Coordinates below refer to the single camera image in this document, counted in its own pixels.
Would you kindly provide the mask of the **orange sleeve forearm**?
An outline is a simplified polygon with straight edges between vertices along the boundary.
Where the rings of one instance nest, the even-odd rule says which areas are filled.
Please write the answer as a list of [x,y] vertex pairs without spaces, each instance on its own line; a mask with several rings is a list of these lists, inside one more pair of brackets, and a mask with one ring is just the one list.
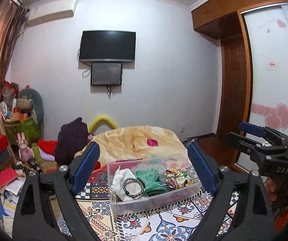
[[287,222],[288,222],[288,209],[282,211],[279,214],[279,216],[274,220],[276,233],[279,233],[285,227]]

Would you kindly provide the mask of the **right hand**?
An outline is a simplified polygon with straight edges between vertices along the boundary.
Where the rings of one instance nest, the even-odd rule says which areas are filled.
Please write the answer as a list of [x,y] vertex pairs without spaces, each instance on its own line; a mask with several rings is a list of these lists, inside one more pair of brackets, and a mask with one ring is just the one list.
[[277,199],[277,193],[281,187],[281,184],[282,183],[277,179],[275,180],[270,177],[266,179],[266,191],[270,203]]

